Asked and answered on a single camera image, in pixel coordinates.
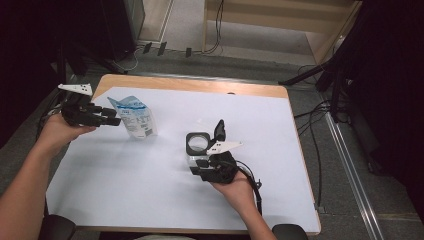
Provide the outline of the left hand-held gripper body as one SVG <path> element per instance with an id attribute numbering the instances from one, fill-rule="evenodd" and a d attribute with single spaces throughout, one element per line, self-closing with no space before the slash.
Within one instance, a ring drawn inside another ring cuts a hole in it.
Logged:
<path id="1" fill-rule="evenodd" d="M 58 88 L 65 92 L 60 112 L 69 125 L 101 125 L 102 118 L 98 116 L 101 107 L 91 102 L 93 92 L 90 84 L 59 84 Z"/>

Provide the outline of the metal floor rail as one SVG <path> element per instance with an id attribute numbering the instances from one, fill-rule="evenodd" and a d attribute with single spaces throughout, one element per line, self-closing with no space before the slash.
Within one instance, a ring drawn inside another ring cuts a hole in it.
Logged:
<path id="1" fill-rule="evenodd" d="M 13 176 L 13 178 L 11 179 L 11 181 L 10 181 L 10 183 L 9 183 L 9 185 L 11 184 L 11 182 L 13 181 L 13 179 L 15 178 L 15 176 L 17 175 L 17 173 L 19 172 L 19 170 L 21 169 L 21 167 L 22 167 L 22 165 L 23 165 L 23 163 L 24 163 L 24 161 L 25 161 L 25 159 L 26 159 L 26 157 L 27 157 L 27 155 L 29 154 L 29 152 L 30 152 L 30 150 L 32 149 L 32 147 L 36 144 L 36 141 L 38 140 L 38 138 L 36 139 L 36 140 L 34 140 L 34 139 L 31 139 L 26 145 L 24 145 L 21 149 L 20 149 L 20 153 L 17 153 L 16 155 L 14 155 L 14 154 L 11 154 L 11 153 L 8 153 L 8 154 L 6 154 L 6 156 L 7 157 L 10 157 L 10 160 L 9 160 L 9 162 L 12 162 L 12 161 L 15 161 L 15 162 L 17 162 L 18 163 L 18 165 L 19 165 L 19 168 L 17 169 L 17 171 L 16 171 L 16 173 L 14 174 L 14 176 Z M 6 191 L 6 189 L 8 188 L 8 186 L 4 189 L 4 191 L 3 192 L 1 192 L 0 193 L 0 197 L 3 195 L 3 193 Z"/>
<path id="2" fill-rule="evenodd" d="M 362 221 L 367 230 L 370 240 L 385 240 L 379 222 L 377 220 L 373 206 L 368 198 L 365 188 L 362 184 L 360 176 L 355 168 L 353 158 L 348 150 L 339 124 L 331 117 L 330 113 L 326 114 L 326 122 L 332 135 L 333 141 L 337 148 L 341 163 L 343 165 L 350 188 L 355 198 L 356 205 L 360 212 Z"/>

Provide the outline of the black metal stand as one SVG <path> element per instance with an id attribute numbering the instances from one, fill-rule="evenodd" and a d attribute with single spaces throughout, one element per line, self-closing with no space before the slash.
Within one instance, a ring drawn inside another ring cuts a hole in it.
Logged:
<path id="1" fill-rule="evenodd" d="M 332 93 L 330 99 L 330 115 L 335 122 L 339 122 L 337 116 L 339 112 L 338 103 L 340 100 L 342 83 L 346 80 L 346 74 L 340 54 L 336 53 L 326 62 L 316 65 L 314 68 L 289 80 L 279 81 L 278 84 L 282 86 L 292 86 L 307 78 L 313 77 L 318 73 L 320 73 L 321 76 L 315 83 L 315 89 L 318 92 L 324 92 L 330 86 L 332 86 Z"/>
<path id="2" fill-rule="evenodd" d="M 80 46 L 72 41 L 61 41 L 57 49 L 57 75 L 62 85 L 68 83 L 67 67 L 76 75 L 84 76 L 88 70 L 82 59 Z"/>

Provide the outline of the person's left hand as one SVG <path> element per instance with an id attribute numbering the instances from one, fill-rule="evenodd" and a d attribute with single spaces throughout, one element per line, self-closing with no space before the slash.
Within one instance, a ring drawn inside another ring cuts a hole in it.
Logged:
<path id="1" fill-rule="evenodd" d="M 50 116 L 45 123 L 41 134 L 36 141 L 34 148 L 42 156 L 53 157 L 71 141 L 80 135 L 90 133 L 95 130 L 93 126 L 71 126 L 61 114 Z"/>

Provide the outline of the person's right hand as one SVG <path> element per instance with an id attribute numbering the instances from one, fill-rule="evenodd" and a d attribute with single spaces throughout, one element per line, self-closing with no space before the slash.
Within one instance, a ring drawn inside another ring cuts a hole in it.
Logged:
<path id="1" fill-rule="evenodd" d="M 238 172 L 229 184 L 212 183 L 212 186 L 224 196 L 241 217 L 258 214 L 252 187 L 247 177 L 241 172 Z"/>

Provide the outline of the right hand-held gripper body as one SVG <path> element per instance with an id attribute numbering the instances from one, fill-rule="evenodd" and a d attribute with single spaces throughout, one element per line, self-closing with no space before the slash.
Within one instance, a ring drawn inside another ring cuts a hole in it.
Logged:
<path id="1" fill-rule="evenodd" d="M 201 179 L 210 183 L 231 183 L 238 167 L 230 150 L 240 146 L 241 142 L 216 141 L 206 151 L 208 159 L 199 170 Z"/>

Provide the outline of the blue and white refill pouch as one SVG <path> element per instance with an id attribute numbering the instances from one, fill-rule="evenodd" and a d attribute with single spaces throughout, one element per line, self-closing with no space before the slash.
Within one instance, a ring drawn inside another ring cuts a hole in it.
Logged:
<path id="1" fill-rule="evenodd" d="M 145 139 L 157 134 L 157 127 L 150 108 L 135 96 L 122 100 L 108 98 L 120 116 L 130 136 Z"/>

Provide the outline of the white table mat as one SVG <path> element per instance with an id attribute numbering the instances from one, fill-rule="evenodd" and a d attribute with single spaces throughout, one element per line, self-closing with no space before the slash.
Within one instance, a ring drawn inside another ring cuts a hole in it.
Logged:
<path id="1" fill-rule="evenodd" d="M 124 126 L 101 126 L 71 143 L 47 191 L 49 210 L 79 227 L 242 231 L 223 196 L 193 175 L 185 151 L 190 132 L 225 123 L 239 142 L 235 159 L 261 181 L 270 226 L 292 223 L 309 233 L 321 224 L 286 98 L 113 87 L 96 104 L 135 96 L 152 111 L 158 132 L 144 140 Z"/>

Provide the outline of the light wooden shelf unit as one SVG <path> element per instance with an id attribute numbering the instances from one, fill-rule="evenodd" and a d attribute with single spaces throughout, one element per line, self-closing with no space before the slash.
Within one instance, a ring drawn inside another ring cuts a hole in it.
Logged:
<path id="1" fill-rule="evenodd" d="M 362 0 L 224 0 L 223 21 L 303 31 L 321 64 L 350 31 Z"/>

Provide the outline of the person's light trousers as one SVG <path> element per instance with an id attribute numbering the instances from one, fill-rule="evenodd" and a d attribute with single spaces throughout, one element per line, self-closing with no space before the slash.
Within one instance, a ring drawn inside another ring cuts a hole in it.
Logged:
<path id="1" fill-rule="evenodd" d="M 186 236 L 175 235 L 146 235 L 133 240 L 196 240 Z"/>

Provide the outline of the dark grey cabinet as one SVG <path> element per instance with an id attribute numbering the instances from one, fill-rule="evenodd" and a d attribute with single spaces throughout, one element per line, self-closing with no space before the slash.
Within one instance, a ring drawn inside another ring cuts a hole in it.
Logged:
<path id="1" fill-rule="evenodd" d="M 143 0 L 101 0 L 110 59 L 122 60 L 135 51 L 145 19 Z"/>

